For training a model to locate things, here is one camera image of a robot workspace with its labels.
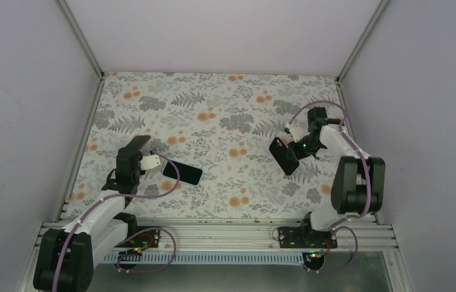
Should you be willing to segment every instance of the metal base plate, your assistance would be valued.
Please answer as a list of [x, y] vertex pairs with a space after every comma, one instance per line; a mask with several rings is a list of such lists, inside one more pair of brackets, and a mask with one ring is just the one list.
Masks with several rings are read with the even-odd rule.
[[279, 227], [278, 238], [280, 248], [322, 248], [326, 249], [326, 242], [330, 244], [330, 248], [337, 247], [337, 239], [332, 239], [332, 234], [329, 231], [314, 231], [308, 239], [309, 245], [301, 238], [301, 228], [299, 227]]

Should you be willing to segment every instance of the table surface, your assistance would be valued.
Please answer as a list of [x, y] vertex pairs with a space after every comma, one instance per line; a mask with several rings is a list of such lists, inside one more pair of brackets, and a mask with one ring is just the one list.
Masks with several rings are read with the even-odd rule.
[[[95, 201], [119, 148], [151, 135], [143, 150], [204, 170], [197, 187], [133, 200], [126, 212], [147, 218], [302, 218], [323, 204], [337, 163], [326, 150], [286, 176], [268, 147], [295, 112], [313, 100], [340, 103], [333, 77], [110, 72], [100, 97], [70, 204], [76, 217]], [[342, 112], [326, 105], [329, 117]], [[306, 129], [306, 111], [295, 123]], [[157, 195], [174, 182], [161, 167], [141, 177], [138, 194]]]

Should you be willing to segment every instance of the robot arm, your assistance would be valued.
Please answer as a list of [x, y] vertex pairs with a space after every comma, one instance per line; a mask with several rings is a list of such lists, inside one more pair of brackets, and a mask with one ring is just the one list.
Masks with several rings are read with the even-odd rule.
[[[150, 136], [137, 136], [118, 151], [116, 168], [107, 176], [97, 201], [117, 193], [136, 195], [140, 176], [161, 164], [158, 155], [143, 156], [140, 152], [149, 139]], [[66, 249], [57, 283], [58, 291], [86, 291], [99, 260], [128, 235], [136, 232], [136, 217], [121, 213], [130, 202], [131, 198], [121, 196], [109, 198], [87, 214], [84, 220], [82, 218], [87, 211], [61, 229], [46, 231], [41, 239], [34, 288], [52, 291], [63, 242], [70, 230], [79, 224]]]
[[[285, 131], [293, 136], [293, 142], [285, 145], [280, 138], [275, 138], [269, 150], [286, 175], [294, 172], [300, 159], [309, 156], [317, 159], [316, 154], [321, 149], [328, 149], [338, 161], [331, 190], [331, 204], [309, 212], [297, 230], [297, 237], [301, 237], [304, 245], [312, 246], [331, 238], [330, 231], [335, 224], [345, 218], [357, 217], [364, 211], [367, 184], [371, 186], [368, 211], [375, 212], [382, 207], [385, 162], [363, 151], [350, 138], [345, 127], [339, 125], [339, 119], [327, 117], [325, 108], [312, 108], [307, 116], [307, 134], [301, 128], [287, 124]], [[361, 155], [367, 165], [369, 181], [365, 179]]]

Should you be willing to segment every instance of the gray leaf print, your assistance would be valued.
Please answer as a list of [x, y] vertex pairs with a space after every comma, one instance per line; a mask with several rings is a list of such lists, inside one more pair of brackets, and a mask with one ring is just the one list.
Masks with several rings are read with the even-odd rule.
[[306, 163], [305, 161], [301, 161], [300, 166], [289, 176], [283, 175], [283, 178], [287, 178], [289, 180], [295, 181], [296, 183], [301, 183], [304, 184], [305, 181], [310, 183], [312, 178], [318, 177], [318, 175], [321, 173], [319, 171], [319, 168], [317, 167], [317, 164], [314, 165], [312, 161], [309, 161], [310, 163]]
[[185, 77], [178, 77], [178, 78], [176, 78], [174, 80], [179, 81], [179, 82], [192, 82], [192, 81], [195, 80], [195, 77], [185, 76]]
[[195, 94], [191, 91], [190, 93], [183, 92], [180, 95], [176, 96], [176, 98], [174, 98], [170, 104], [189, 108], [194, 107], [194, 105], [197, 103], [202, 103], [204, 101], [205, 98], [203, 97], [203, 94], [199, 94], [199, 92]]
[[319, 204], [321, 202], [321, 194], [317, 189], [309, 189], [307, 191], [307, 199], [314, 204]]
[[260, 80], [244, 80], [244, 83], [246, 84], [251, 84], [253, 86], [262, 86], [265, 85], [265, 82], [262, 82]]
[[269, 203], [263, 203], [263, 204], [250, 204], [249, 208], [253, 211], [260, 211], [260, 213], [265, 214], [265, 213], [277, 213], [278, 209], [273, 208], [273, 205]]
[[122, 91], [122, 84], [115, 82], [115, 81], [109, 81], [104, 86], [102, 93], [111, 94], [113, 96], [113, 98], [115, 98], [121, 91]]
[[280, 121], [269, 120], [268, 122], [262, 121], [259, 122], [256, 127], [253, 129], [251, 134], [258, 136], [270, 138], [276, 136], [278, 133], [281, 133], [285, 130], [285, 123]]
[[175, 200], [171, 199], [168, 202], [161, 202], [158, 204], [158, 207], [164, 209], [181, 209], [182, 207], [186, 206], [186, 202], [183, 200]]
[[295, 114], [300, 110], [299, 106], [293, 105], [292, 102], [286, 102], [284, 100], [275, 100], [273, 106], [276, 107], [276, 114], [285, 115], [285, 114]]
[[253, 155], [248, 155], [247, 158], [249, 160], [254, 160], [256, 162], [260, 162], [260, 163], [269, 163], [269, 162], [273, 162], [274, 161], [274, 158], [270, 155], [262, 155], [262, 154], [259, 154], [259, 155], [256, 155], [256, 154], [253, 154]]
[[226, 113], [229, 113], [229, 114], [238, 114], [238, 113], [244, 113], [246, 112], [247, 109], [246, 108], [238, 108], [236, 106], [234, 107], [229, 107], [227, 109], [224, 110], [224, 112]]
[[95, 127], [98, 129], [106, 129], [110, 126], [109, 119], [114, 119], [114, 111], [112, 109], [103, 109], [95, 112]]
[[297, 184], [290, 181], [281, 188], [281, 192], [287, 196], [294, 196], [294, 194], [296, 194], [296, 191], [299, 189], [300, 187]]
[[211, 137], [215, 135], [215, 131], [214, 130], [201, 130], [201, 132], [193, 132], [192, 133], [192, 136], [194, 137], [205, 137], [205, 138], [208, 138], [208, 137]]
[[250, 114], [232, 114], [229, 118], [223, 117], [219, 125], [228, 131], [239, 130], [241, 133], [249, 133], [251, 131], [250, 123], [253, 123], [253, 116]]
[[238, 85], [233, 91], [232, 97], [241, 97], [248, 102], [253, 96], [253, 89], [244, 85]]
[[118, 133], [127, 134], [140, 130], [145, 125], [146, 123], [141, 116], [135, 117], [130, 115], [129, 117], [121, 117], [120, 119], [115, 120], [114, 124], [110, 125], [108, 129]]
[[140, 99], [138, 101], [142, 103], [140, 105], [141, 111], [163, 110], [165, 108], [165, 106], [167, 106], [164, 101], [156, 99], [151, 96], [142, 96], [142, 97], [140, 97]]
[[151, 137], [151, 139], [149, 140], [149, 146], [146, 147], [146, 149], [156, 149], [160, 153], [165, 153], [169, 151], [170, 147], [166, 143], [163, 143], [160, 139]]
[[118, 76], [118, 80], [123, 80], [125, 82], [135, 82], [138, 81], [138, 79], [134, 76]]
[[104, 156], [106, 158], [115, 158], [117, 155], [117, 150], [100, 150], [97, 151], [97, 155]]

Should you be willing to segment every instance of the black smartphone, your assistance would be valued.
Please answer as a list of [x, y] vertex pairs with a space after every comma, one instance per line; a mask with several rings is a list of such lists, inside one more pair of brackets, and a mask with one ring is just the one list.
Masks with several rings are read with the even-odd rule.
[[[203, 170], [197, 167], [180, 163], [177, 161], [172, 161], [177, 166], [178, 171], [180, 172], [180, 181], [191, 186], [199, 185], [201, 178], [203, 178]], [[174, 168], [170, 163], [167, 162], [165, 168], [163, 168], [163, 176], [168, 178], [177, 179], [177, 174]]]

